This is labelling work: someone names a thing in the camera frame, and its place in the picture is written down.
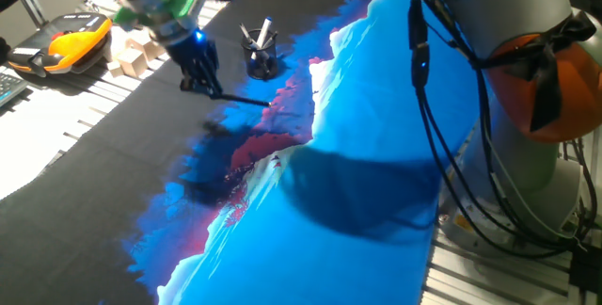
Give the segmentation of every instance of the black cloth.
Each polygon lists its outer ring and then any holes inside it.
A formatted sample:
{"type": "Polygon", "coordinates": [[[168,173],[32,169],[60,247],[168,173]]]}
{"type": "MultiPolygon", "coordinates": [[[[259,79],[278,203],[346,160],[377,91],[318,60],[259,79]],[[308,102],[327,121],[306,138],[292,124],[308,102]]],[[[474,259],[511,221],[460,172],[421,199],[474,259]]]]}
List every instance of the black cloth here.
{"type": "MultiPolygon", "coordinates": [[[[259,28],[271,15],[277,22],[278,44],[287,54],[292,50],[286,45],[294,36],[311,31],[324,17],[339,16],[339,6],[346,1],[229,4],[204,28],[217,44],[224,91],[236,93],[248,80],[239,23],[259,28]]],[[[316,41],[325,43],[328,39],[316,41]]],[[[329,48],[316,46],[312,56],[332,55],[329,48]]],[[[172,166],[183,155],[194,154],[191,143],[208,135],[225,136],[224,143],[203,154],[215,158],[212,165],[219,175],[219,158],[230,157],[251,137],[248,130],[229,135],[208,127],[225,118],[220,111],[231,104],[180,92],[181,78],[180,68],[168,61],[41,177],[0,201],[0,304],[153,303],[149,291],[136,281],[141,274],[128,272],[134,261],[121,241],[143,234],[136,219],[152,197],[165,192],[167,176],[183,173],[173,172],[172,166]]],[[[169,273],[162,282],[168,281],[169,273]]]]}

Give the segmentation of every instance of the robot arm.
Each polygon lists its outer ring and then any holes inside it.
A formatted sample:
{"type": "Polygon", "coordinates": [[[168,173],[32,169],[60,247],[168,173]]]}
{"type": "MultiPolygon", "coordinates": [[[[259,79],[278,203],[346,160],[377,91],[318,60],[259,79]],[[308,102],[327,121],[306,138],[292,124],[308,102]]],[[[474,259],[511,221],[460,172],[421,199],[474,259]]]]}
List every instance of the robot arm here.
{"type": "Polygon", "coordinates": [[[444,0],[514,125],[561,142],[602,123],[599,22],[569,0],[444,0]]]}
{"type": "Polygon", "coordinates": [[[198,14],[206,0],[120,0],[123,8],[114,22],[124,29],[143,24],[150,36],[164,46],[173,61],[180,65],[183,80],[180,88],[248,104],[268,103],[225,94],[217,80],[219,62],[215,43],[198,28],[198,14]]]}

